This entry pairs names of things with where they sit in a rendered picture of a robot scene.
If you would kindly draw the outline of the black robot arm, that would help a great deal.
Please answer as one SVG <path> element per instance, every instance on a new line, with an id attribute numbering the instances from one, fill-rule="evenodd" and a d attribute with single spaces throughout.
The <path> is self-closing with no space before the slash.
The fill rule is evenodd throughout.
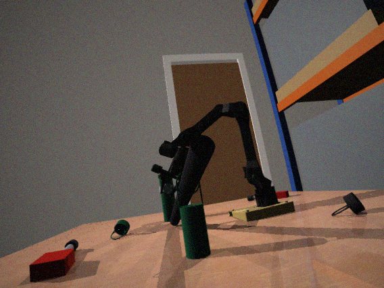
<path id="1" fill-rule="evenodd" d="M 159 154 L 168 158 L 178 158 L 186 161 L 188 150 L 193 137 L 200 135 L 209 128 L 221 116 L 236 118 L 243 140 L 243 148 L 246 158 L 246 167 L 243 167 L 247 181 L 256 187 L 254 195 L 258 207 L 266 207 L 279 204 L 272 181 L 264 177 L 263 171 L 257 161 L 253 140 L 249 128 L 249 111 L 245 103 L 217 104 L 194 126 L 182 131 L 173 142 L 164 141 L 159 148 Z M 178 165 L 175 162 L 170 166 L 169 173 L 179 175 L 183 172 L 184 164 Z"/>

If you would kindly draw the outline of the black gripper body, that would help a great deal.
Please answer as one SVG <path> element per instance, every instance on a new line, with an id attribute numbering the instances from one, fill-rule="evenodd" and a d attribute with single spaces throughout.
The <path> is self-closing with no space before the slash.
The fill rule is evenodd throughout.
<path id="1" fill-rule="evenodd" d="M 173 158 L 172 163 L 173 163 L 173 162 L 175 162 L 176 164 L 178 164 L 178 165 L 180 165 L 180 166 L 181 166 L 181 164 L 185 164 L 184 161 L 182 161 L 182 160 L 180 160 L 180 159 L 178 159 L 178 158 Z M 172 163 L 171 163 L 171 165 L 172 165 Z M 169 168 L 168 171 L 163 170 L 162 168 L 163 168 L 163 167 L 158 166 L 157 164 L 154 164 L 154 165 L 152 166 L 152 168 L 151 168 L 151 171 L 154 172 L 154 173 L 157 173 L 157 174 L 160 173 L 160 174 L 163 175 L 163 176 L 169 176 L 169 177 L 174 178 L 174 179 L 177 178 L 176 175 L 174 175 L 174 174 L 169 174 L 169 170 L 170 170 L 170 168 Z M 181 177 L 178 178 L 178 181 L 179 181 L 179 182 L 181 181 Z"/>

